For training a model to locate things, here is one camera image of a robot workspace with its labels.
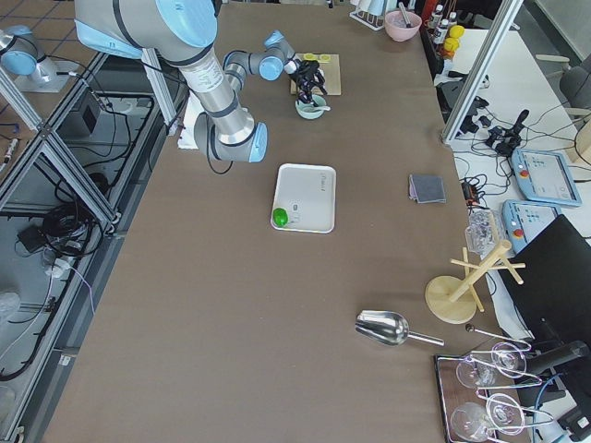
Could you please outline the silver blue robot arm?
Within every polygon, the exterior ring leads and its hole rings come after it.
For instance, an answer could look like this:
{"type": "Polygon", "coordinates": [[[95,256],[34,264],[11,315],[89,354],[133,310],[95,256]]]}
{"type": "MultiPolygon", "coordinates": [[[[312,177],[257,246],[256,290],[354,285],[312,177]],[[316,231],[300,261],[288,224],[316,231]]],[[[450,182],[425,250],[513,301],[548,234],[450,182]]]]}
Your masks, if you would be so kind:
{"type": "Polygon", "coordinates": [[[1,30],[1,66],[18,78],[42,87],[56,79],[57,66],[32,30],[24,25],[15,25],[1,30]]]}
{"type": "Polygon", "coordinates": [[[91,49],[130,59],[156,50],[179,69],[193,96],[189,109],[198,112],[194,140],[206,156],[226,162],[260,162],[268,130],[239,102],[249,75],[274,81],[287,74],[297,98],[313,101],[324,88],[319,62],[303,60],[278,30],[265,40],[262,53],[232,51],[223,60],[214,52],[218,1],[77,1],[78,39],[91,49]]]}

